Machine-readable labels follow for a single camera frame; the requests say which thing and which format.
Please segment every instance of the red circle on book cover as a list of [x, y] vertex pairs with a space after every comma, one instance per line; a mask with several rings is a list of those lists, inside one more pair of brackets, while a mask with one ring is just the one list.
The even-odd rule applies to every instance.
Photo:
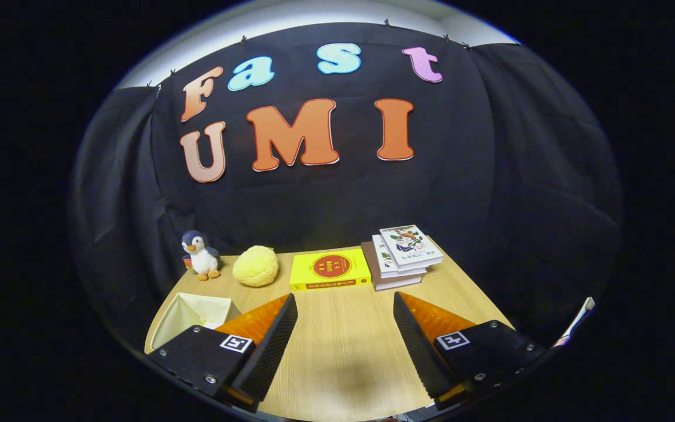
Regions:
[[322, 278], [340, 277], [350, 270], [350, 260], [340, 254], [330, 254], [314, 261], [311, 270]]

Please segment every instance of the stuffed penguin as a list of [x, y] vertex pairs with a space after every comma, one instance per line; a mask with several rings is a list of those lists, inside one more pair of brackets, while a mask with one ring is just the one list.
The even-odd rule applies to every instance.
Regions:
[[182, 236], [182, 248], [189, 253], [192, 269], [197, 273], [199, 281], [215, 278], [220, 275], [220, 253], [205, 246], [202, 234], [197, 230], [190, 230]]

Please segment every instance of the yellow fluffy ball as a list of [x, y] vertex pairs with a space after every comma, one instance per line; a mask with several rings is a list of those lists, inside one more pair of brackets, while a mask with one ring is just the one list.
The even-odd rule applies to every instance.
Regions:
[[278, 256], [265, 246], [252, 246], [233, 263], [233, 278], [252, 287], [265, 286], [278, 275]]

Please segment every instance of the white origami box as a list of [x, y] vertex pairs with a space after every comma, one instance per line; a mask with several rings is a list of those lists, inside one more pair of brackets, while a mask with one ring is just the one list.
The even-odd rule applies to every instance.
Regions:
[[215, 329], [239, 315], [241, 313], [227, 297], [177, 293], [158, 321], [150, 339], [150, 347], [152, 350], [161, 347], [190, 326], [201, 325]]

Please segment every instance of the black curtain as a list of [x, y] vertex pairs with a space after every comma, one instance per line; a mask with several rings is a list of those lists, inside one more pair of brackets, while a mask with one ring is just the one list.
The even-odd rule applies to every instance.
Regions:
[[[353, 74], [318, 72], [326, 43], [360, 46]], [[438, 58], [439, 84], [420, 80], [403, 48]], [[273, 59], [273, 80], [228, 91], [231, 70]], [[203, 112], [181, 122], [184, 85], [220, 65]], [[254, 172], [246, 114], [329, 98], [334, 165], [296, 162]], [[381, 161], [382, 98], [414, 105], [406, 161]], [[216, 182], [186, 169], [179, 139], [226, 122], [227, 166]], [[199, 142], [210, 156], [209, 143]], [[177, 70], [160, 87], [118, 89], [94, 117], [70, 200], [73, 251], [105, 323], [141, 349], [184, 272], [180, 236], [201, 230], [222, 254], [249, 246], [306, 251], [358, 245], [382, 227], [417, 224], [490, 296], [515, 328], [550, 345], [610, 273], [621, 187], [595, 117], [527, 48], [468, 50], [434, 35], [380, 25], [303, 26], [237, 43]]]

